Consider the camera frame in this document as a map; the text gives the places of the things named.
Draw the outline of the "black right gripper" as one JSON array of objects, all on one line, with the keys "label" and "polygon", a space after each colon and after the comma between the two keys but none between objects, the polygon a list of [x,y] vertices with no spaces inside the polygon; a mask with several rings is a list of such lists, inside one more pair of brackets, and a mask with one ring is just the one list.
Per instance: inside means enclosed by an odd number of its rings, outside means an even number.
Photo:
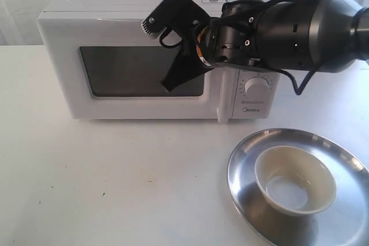
[{"label": "black right gripper", "polygon": [[175,32],[181,41],[166,45],[166,48],[179,47],[165,77],[160,81],[166,91],[213,70],[207,66],[199,48],[198,35],[210,22],[210,15],[192,0],[162,0],[150,15],[141,23],[146,35],[158,37],[165,28],[165,34]]}]

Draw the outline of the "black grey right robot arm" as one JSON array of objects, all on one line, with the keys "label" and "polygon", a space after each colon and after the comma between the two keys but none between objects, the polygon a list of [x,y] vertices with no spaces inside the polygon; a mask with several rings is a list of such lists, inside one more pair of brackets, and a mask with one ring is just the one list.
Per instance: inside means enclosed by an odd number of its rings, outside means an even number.
[{"label": "black grey right robot arm", "polygon": [[167,91],[217,67],[305,71],[301,94],[317,72],[338,73],[368,60],[368,9],[354,0],[236,0],[211,17],[193,0],[162,0],[143,20],[144,32],[163,41],[180,37],[178,54],[161,84]]}]

